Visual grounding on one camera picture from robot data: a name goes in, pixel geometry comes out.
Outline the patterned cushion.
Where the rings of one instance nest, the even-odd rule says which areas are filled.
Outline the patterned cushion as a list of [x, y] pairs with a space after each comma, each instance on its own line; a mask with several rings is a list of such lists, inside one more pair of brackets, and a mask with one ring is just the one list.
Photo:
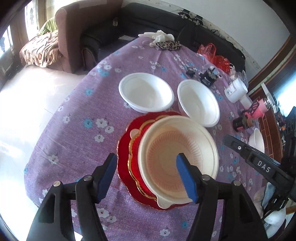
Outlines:
[[19, 56], [23, 66], [46, 68], [57, 62], [62, 57], [58, 45], [58, 30], [34, 37], [22, 47]]

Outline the red gold-rimmed plate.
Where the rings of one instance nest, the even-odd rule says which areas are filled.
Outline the red gold-rimmed plate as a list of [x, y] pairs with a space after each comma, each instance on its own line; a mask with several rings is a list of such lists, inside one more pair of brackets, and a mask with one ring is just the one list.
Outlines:
[[[166, 209], [160, 208], [157, 204], [156, 197], [148, 197], [146, 194], [142, 194], [136, 185], [135, 180], [132, 178], [128, 170], [128, 160], [130, 157], [130, 131], [134, 128], [140, 128], [145, 122], [150, 120], [159, 120], [165, 116], [170, 115], [180, 115], [175, 111], [162, 111], [160, 113], [148, 113], [134, 118], [130, 124], [126, 127], [125, 133], [118, 141], [117, 144], [117, 156], [118, 156], [118, 176], [121, 179], [122, 183], [126, 186], [131, 197], [135, 201], [143, 205], [148, 205], [156, 210], [166, 211]], [[175, 207], [184, 206], [184, 204], [175, 204], [170, 206], [167, 210], [173, 209]]]

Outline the red plastic bag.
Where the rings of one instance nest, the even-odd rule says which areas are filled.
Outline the red plastic bag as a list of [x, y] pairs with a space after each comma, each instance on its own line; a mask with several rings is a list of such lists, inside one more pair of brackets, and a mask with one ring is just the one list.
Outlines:
[[230, 73], [230, 61], [222, 55], [216, 55], [216, 46], [209, 43], [206, 46], [200, 45], [197, 54], [202, 55], [216, 67], [223, 70], [226, 74]]

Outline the purple floral tablecloth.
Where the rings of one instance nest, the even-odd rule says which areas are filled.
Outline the purple floral tablecloth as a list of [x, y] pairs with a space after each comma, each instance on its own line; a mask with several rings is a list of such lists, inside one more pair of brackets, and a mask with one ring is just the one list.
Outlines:
[[[119, 82], [132, 73], [155, 75], [177, 91], [187, 70], [210, 62], [187, 47], [161, 51], [137, 38], [101, 60], [66, 97], [41, 134], [25, 168], [27, 196], [40, 205], [52, 184], [78, 181], [101, 165], [139, 113], [121, 98]], [[159, 211], [138, 203], [117, 175], [97, 211], [109, 240], [185, 240], [197, 205]]]

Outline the large white bowl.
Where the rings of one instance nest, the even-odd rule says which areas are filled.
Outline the large white bowl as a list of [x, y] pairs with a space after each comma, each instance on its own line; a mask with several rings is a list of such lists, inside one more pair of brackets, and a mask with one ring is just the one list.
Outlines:
[[187, 79], [177, 88], [178, 107], [182, 115], [210, 128], [220, 119], [220, 108], [212, 91], [197, 80]]

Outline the white plastic jar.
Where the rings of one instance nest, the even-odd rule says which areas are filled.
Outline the white plastic jar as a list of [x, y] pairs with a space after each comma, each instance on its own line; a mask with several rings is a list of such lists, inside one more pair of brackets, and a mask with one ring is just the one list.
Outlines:
[[239, 78], [231, 81], [230, 84], [224, 89], [227, 99], [235, 103], [239, 101], [244, 95], [248, 93], [246, 85]]

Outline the dark wooden cabinet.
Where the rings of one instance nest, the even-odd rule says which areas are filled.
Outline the dark wooden cabinet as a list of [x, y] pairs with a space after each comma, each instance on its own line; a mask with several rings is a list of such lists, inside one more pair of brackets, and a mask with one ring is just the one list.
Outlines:
[[280, 101], [275, 93], [283, 88], [295, 74], [295, 38], [289, 36], [283, 46], [272, 57], [252, 80], [249, 81], [249, 97], [252, 100], [266, 98], [265, 91], [271, 94], [275, 106], [271, 107], [264, 117], [259, 118], [259, 129], [264, 140], [264, 151], [267, 156], [280, 161], [283, 156], [282, 128], [278, 125]]

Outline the small white cup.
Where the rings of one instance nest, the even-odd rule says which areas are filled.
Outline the small white cup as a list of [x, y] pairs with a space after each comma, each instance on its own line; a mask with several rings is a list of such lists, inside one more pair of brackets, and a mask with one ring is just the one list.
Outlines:
[[248, 145], [264, 153], [265, 146], [263, 136], [258, 128], [255, 128], [249, 137]]

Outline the small white bowl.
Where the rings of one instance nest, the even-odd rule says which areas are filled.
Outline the small white bowl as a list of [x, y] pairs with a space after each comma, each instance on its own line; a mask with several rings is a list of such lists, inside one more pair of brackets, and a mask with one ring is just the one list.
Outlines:
[[118, 91], [123, 100], [139, 113], [165, 111], [175, 101], [170, 85], [149, 73], [126, 75], [119, 82]]

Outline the leopard print cloth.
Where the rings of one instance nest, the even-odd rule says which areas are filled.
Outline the leopard print cloth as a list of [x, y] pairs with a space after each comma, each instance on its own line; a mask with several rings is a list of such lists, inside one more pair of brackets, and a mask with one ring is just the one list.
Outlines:
[[181, 49], [182, 45], [176, 41], [165, 41], [165, 42], [157, 42], [156, 49], [157, 50], [168, 50], [168, 51], [176, 51]]

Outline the beige bowl with tab handle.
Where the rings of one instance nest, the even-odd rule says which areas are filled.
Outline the beige bowl with tab handle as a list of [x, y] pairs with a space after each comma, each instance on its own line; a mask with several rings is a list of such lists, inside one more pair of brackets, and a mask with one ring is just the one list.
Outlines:
[[202, 125], [181, 115], [146, 121], [129, 144], [127, 167], [138, 191], [162, 210], [192, 202], [182, 161], [216, 179], [219, 154]]

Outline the pink bottle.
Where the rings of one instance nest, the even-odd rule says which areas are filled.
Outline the pink bottle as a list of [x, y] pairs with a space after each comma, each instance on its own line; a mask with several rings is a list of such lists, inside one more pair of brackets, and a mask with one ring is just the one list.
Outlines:
[[267, 98], [255, 100], [249, 109], [243, 110], [242, 114], [253, 120], [264, 117], [265, 113], [270, 109], [270, 103]]

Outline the white glove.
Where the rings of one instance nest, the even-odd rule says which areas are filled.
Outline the white glove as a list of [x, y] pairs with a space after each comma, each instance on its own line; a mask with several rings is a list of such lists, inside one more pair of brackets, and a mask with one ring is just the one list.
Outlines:
[[138, 37], [152, 39], [152, 41], [149, 43], [150, 47], [155, 47], [156, 43], [175, 40], [175, 37], [172, 34], [166, 34], [162, 30], [157, 30], [156, 32], [144, 32], [142, 34], [138, 34]]

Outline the black sofa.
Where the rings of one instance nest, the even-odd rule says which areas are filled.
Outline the black sofa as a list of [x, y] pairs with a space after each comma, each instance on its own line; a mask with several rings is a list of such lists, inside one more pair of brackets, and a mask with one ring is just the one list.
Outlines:
[[173, 13], [139, 3], [121, 8], [115, 16], [85, 30], [80, 37], [83, 67], [91, 70], [102, 59], [123, 47], [139, 34], [162, 30], [176, 41], [196, 52], [201, 45], [213, 43], [217, 54], [226, 57], [236, 70], [245, 69], [245, 56], [234, 45], [220, 37], [217, 30], [195, 23]]

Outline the black handheld device DAS label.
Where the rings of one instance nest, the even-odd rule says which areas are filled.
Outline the black handheld device DAS label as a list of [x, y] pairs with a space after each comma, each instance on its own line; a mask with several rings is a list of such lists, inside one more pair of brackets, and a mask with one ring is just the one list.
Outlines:
[[285, 118], [285, 122], [285, 151], [280, 163], [231, 135], [225, 135], [223, 138], [225, 146], [238, 153], [249, 166], [275, 187], [263, 210], [263, 218], [273, 211], [283, 209], [289, 199], [295, 201], [295, 107]]

